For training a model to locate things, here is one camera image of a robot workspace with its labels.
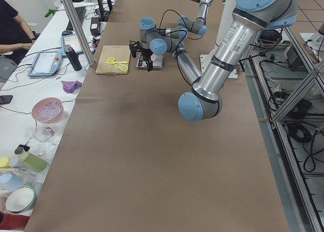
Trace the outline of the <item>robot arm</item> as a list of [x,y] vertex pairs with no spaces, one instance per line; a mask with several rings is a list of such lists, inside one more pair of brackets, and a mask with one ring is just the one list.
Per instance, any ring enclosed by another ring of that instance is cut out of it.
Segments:
[[201,71],[185,50],[184,39],[189,32],[204,35],[208,8],[213,0],[191,0],[199,3],[195,21],[180,16],[177,26],[158,29],[155,21],[144,17],[140,21],[140,39],[130,42],[133,56],[140,52],[148,70],[152,70],[152,55],[170,53],[178,64],[191,91],[178,101],[179,112],[190,122],[215,117],[222,108],[219,91],[238,65],[248,46],[261,31],[293,25],[297,18],[298,0],[235,0],[232,23],[212,56],[205,71]]
[[189,0],[198,3],[199,9],[197,16],[194,20],[189,19],[187,15],[179,15],[177,24],[174,27],[161,28],[158,27],[158,32],[162,36],[169,38],[175,38],[184,40],[188,37],[189,33],[196,34],[198,36],[204,36],[207,32],[207,14],[210,5],[214,0]]

